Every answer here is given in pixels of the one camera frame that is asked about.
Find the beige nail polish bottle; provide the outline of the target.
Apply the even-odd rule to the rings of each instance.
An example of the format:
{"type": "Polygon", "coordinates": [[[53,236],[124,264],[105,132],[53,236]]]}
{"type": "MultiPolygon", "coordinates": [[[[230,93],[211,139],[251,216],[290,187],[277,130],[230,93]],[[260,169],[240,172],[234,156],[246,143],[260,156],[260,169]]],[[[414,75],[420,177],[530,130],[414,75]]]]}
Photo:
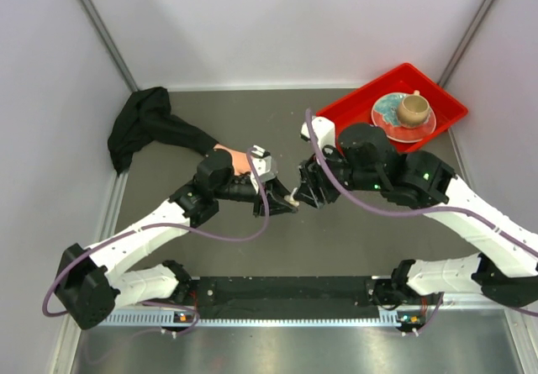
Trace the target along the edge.
{"type": "Polygon", "coordinates": [[[284,199],[285,199],[286,202],[288,202],[289,204],[293,205],[294,207],[298,207],[299,204],[300,204],[300,202],[297,201],[297,200],[295,200],[295,199],[293,198],[292,195],[286,195],[286,196],[284,197],[284,199]]]}

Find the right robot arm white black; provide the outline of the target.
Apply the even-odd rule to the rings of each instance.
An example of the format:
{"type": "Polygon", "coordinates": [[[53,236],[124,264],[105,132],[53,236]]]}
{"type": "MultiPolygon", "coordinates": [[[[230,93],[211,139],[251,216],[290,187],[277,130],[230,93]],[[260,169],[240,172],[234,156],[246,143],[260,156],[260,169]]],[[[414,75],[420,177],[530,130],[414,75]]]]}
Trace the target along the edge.
{"type": "Polygon", "coordinates": [[[537,235],[481,199],[439,157],[400,153],[365,123],[337,133],[326,118],[307,119],[301,136],[314,153],[299,167],[299,202],[322,208],[344,196],[390,218],[425,216],[477,249],[459,259],[401,261],[385,286],[399,302],[440,292],[481,294],[508,308],[536,302],[537,235]]]}

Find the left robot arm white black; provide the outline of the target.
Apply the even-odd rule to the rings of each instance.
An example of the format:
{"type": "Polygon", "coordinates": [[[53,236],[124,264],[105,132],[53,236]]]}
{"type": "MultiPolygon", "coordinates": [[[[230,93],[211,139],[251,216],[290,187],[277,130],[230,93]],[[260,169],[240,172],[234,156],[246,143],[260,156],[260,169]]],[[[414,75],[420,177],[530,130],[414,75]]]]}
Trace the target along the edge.
{"type": "Polygon", "coordinates": [[[193,178],[144,218],[107,240],[66,248],[47,294],[58,298],[82,330],[96,327],[125,306],[154,299],[185,302],[191,277],[181,264],[164,261],[139,271],[132,267],[170,241],[198,233],[219,211],[221,200],[250,203],[253,214],[264,219],[298,210],[267,151],[254,147],[250,164],[251,172],[236,176],[231,155],[211,151],[193,178]]]}

